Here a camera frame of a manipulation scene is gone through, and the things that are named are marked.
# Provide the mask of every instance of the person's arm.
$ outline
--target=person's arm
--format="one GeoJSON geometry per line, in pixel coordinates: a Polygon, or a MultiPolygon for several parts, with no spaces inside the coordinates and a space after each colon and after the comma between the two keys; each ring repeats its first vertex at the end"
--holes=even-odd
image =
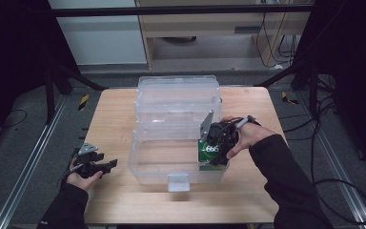
{"type": "Polygon", "coordinates": [[[315,187],[295,162],[281,135],[246,123],[239,129],[239,141],[227,158],[244,149],[249,149],[254,164],[267,179],[266,191],[278,204],[274,228],[333,228],[320,208],[315,187]]]}
{"type": "Polygon", "coordinates": [[[58,195],[39,221],[37,229],[88,228],[84,218],[89,198],[88,191],[102,175],[101,171],[89,178],[82,178],[77,173],[70,174],[67,183],[61,187],[58,195]]]}

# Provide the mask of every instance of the human hand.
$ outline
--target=human hand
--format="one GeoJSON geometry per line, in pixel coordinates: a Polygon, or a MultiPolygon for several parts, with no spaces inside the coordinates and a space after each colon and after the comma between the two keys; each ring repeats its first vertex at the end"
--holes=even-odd
{"type": "MultiPolygon", "coordinates": [[[[76,161],[76,158],[74,158],[71,162],[70,165],[70,169],[72,169],[74,166],[74,163],[76,161]]],[[[71,173],[68,177],[67,177],[67,183],[74,185],[80,189],[85,190],[86,192],[89,191],[89,189],[93,186],[93,184],[100,179],[100,177],[102,177],[103,172],[99,171],[97,173],[95,173],[93,176],[88,177],[88,178],[83,178],[80,175],[78,175],[77,173],[71,173]]]]}
{"type": "MultiPolygon", "coordinates": [[[[233,116],[223,117],[221,122],[232,120],[233,116]]],[[[253,123],[247,122],[238,130],[239,140],[236,145],[227,153],[227,159],[231,159],[240,151],[244,149],[249,149],[249,147],[255,145],[261,139],[274,135],[275,133],[264,127],[255,125],[253,123]]]]}

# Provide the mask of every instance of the gray carpet floor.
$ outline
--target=gray carpet floor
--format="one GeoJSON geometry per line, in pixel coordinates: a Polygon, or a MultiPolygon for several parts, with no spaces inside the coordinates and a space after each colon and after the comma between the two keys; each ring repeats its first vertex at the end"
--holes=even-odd
{"type": "MultiPolygon", "coordinates": [[[[166,54],[159,54],[159,56],[172,59],[166,54]]],[[[253,85],[268,79],[275,73],[277,73],[277,70],[261,70],[261,68],[244,70],[239,66],[232,67],[232,64],[230,64],[230,67],[217,71],[207,70],[206,68],[187,69],[185,72],[181,72],[180,69],[167,69],[166,71],[147,71],[143,73],[90,73],[86,74],[86,77],[103,86],[121,88],[136,87],[138,78],[142,75],[214,74],[222,86],[253,85]]],[[[291,80],[291,77],[283,79],[269,89],[283,130],[290,130],[309,118],[307,116],[308,112],[301,104],[296,105],[282,101],[281,92],[286,91],[292,94],[287,84],[289,80],[291,80]]],[[[80,147],[83,143],[83,136],[86,134],[85,128],[88,128],[91,123],[100,92],[89,89],[73,80],[71,83],[74,87],[71,95],[59,95],[56,92],[56,100],[59,100],[60,97],[66,97],[64,112],[36,169],[33,171],[27,189],[11,218],[11,224],[35,224],[40,220],[58,191],[57,180],[64,171],[73,149],[80,147]],[[84,94],[89,94],[90,99],[85,109],[78,111],[77,107],[84,94]]],[[[301,100],[301,97],[306,93],[301,91],[292,95],[295,99],[301,100]]],[[[319,93],[319,98],[321,99],[326,95],[326,93],[319,93]]],[[[38,137],[45,127],[45,99],[45,89],[43,87],[19,96],[13,105],[14,112],[9,115],[4,124],[8,127],[2,128],[0,133],[0,210],[10,195],[38,137]]],[[[310,136],[313,128],[312,125],[306,125],[301,129],[286,133],[295,160],[308,176],[311,174],[311,140],[297,139],[310,136]]],[[[348,132],[342,112],[334,107],[326,114],[323,114],[320,131],[327,136],[331,147],[352,182],[366,193],[366,160],[358,158],[356,143],[348,132]]],[[[318,140],[314,149],[315,178],[334,177],[328,159],[323,154],[323,145],[318,140]]],[[[350,207],[345,201],[338,184],[319,185],[319,192],[339,213],[348,218],[353,218],[353,213],[350,211],[350,207]]],[[[335,228],[364,228],[340,219],[325,207],[323,209],[335,228]]],[[[261,228],[272,228],[272,225],[265,224],[261,228]]]]}

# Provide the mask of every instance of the plastic storage box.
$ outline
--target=plastic storage box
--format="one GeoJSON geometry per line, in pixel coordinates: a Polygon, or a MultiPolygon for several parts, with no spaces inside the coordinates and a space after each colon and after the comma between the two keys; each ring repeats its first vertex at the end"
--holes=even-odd
{"type": "Polygon", "coordinates": [[[215,76],[144,76],[135,100],[129,168],[140,183],[168,183],[169,191],[188,191],[190,183],[219,182],[224,171],[199,171],[200,125],[214,111],[221,118],[215,76]]]}

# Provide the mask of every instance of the white wall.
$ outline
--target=white wall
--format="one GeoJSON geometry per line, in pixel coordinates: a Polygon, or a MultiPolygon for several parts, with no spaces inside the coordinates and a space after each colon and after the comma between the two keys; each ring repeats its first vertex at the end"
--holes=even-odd
{"type": "MultiPolygon", "coordinates": [[[[53,9],[135,7],[133,0],[50,0],[53,9]]],[[[78,65],[146,64],[137,16],[57,18],[78,65]]]]}

